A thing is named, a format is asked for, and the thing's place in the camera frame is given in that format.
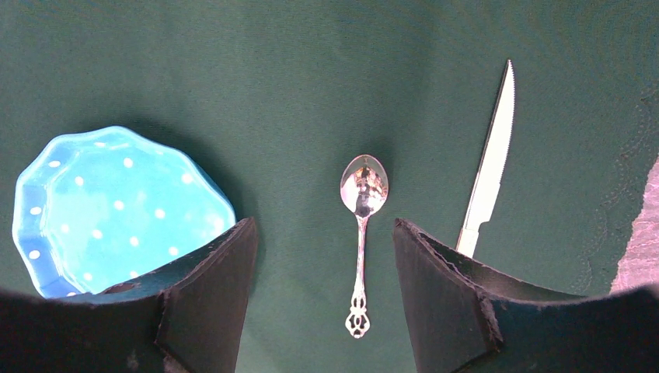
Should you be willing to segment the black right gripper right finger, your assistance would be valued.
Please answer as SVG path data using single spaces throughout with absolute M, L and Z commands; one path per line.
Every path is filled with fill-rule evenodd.
M 604 297 L 501 273 L 397 219 L 393 245 L 419 372 L 656 372 L 658 287 Z

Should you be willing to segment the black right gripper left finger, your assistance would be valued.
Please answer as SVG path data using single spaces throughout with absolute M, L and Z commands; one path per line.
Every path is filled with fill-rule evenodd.
M 258 233 L 207 245 L 97 295 L 1 293 L 3 372 L 233 372 Z

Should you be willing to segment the blue polka dot plate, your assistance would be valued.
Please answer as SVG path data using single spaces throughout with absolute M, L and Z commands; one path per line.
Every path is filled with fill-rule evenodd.
M 20 173 L 12 237 L 37 292 L 63 298 L 146 274 L 235 222 L 186 153 L 112 126 L 57 136 Z

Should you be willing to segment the black handled knife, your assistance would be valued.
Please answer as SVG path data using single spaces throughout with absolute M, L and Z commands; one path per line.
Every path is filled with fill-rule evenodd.
M 506 61 L 486 143 L 455 250 L 472 257 L 481 224 L 491 219 L 504 173 L 514 125 L 515 78 L 512 60 Z

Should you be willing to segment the silver spoon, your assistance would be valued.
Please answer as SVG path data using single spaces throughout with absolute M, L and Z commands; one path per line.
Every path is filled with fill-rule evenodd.
M 389 181 L 384 167 L 372 155 L 359 155 L 344 170 L 340 180 L 340 196 L 344 206 L 357 219 L 357 266 L 350 313 L 345 326 L 355 339 L 370 329 L 364 285 L 364 248 L 369 218 L 380 211 L 389 194 Z

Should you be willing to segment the dark green cloth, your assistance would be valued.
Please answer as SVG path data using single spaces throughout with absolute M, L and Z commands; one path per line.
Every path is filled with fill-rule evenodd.
M 514 128 L 475 257 L 606 294 L 658 154 L 656 1 L 3 1 L 1 286 L 35 292 L 16 177 L 55 136 L 119 124 L 186 152 L 256 219 L 238 371 L 413 372 L 393 222 L 456 243 L 508 59 Z M 389 194 L 355 339 L 340 180 L 359 155 Z

